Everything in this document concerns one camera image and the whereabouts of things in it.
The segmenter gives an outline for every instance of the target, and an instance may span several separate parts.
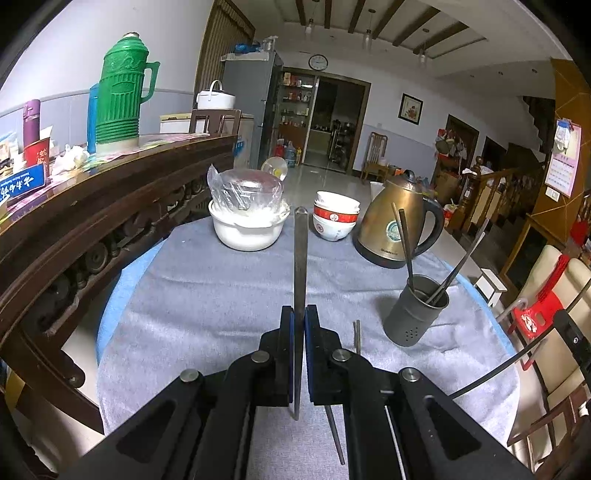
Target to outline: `framed picture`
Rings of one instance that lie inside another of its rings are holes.
[[[406,93],[402,94],[402,101],[400,102],[400,111],[398,112],[398,118],[418,125],[418,123],[421,121],[422,110],[422,100],[419,100],[415,97],[411,97]]]

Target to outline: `wooden ceiling beam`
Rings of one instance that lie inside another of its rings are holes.
[[[431,20],[440,12],[438,8],[429,7],[412,23],[410,23],[399,35],[394,39],[392,45],[399,47],[401,43],[421,28],[425,23]]]
[[[349,24],[349,29],[347,32],[353,33],[355,31],[355,27],[357,26],[357,22],[359,21],[359,16],[363,11],[364,5],[365,0],[357,0],[357,5],[355,5],[355,10],[353,11],[353,16],[351,17],[351,23]]]
[[[295,0],[295,6],[297,7],[297,13],[300,16],[300,24],[306,26],[306,11],[304,10],[304,0]]]
[[[418,54],[421,52],[422,49],[429,49],[434,45],[437,45],[439,42],[454,36],[456,33],[463,32],[465,29],[468,28],[468,25],[464,25],[462,22],[456,22],[453,25],[450,25],[447,28],[444,28],[440,32],[433,35],[429,38],[424,44],[417,46],[414,50],[414,54]]]
[[[384,27],[388,25],[388,22],[392,19],[396,11],[402,6],[403,3],[404,0],[394,0],[392,5],[388,7],[382,18],[379,19],[378,25],[374,28],[374,32],[372,33],[372,38],[374,40],[378,38],[378,35],[380,35]]]
[[[332,12],[332,0],[324,0],[324,27],[330,28],[330,14]]]

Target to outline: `kettle lid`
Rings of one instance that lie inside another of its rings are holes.
[[[397,187],[403,188],[404,190],[409,190],[411,192],[422,193],[423,188],[414,175],[412,170],[404,170],[404,173],[400,175],[395,175],[387,180],[387,183],[392,183]]]

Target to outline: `gray metal cup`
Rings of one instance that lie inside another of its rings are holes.
[[[407,281],[407,285],[384,320],[384,332],[387,337],[400,346],[412,346],[417,343],[441,311],[449,305],[447,292],[441,295],[435,305],[427,305],[425,301],[435,292],[439,283],[424,275],[413,275],[413,280],[415,290],[410,289]]]

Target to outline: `blue thermos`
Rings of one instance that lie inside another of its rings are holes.
[[[96,152],[96,105],[99,102],[99,84],[90,87],[88,97],[88,116],[86,118],[86,149],[88,153]]]

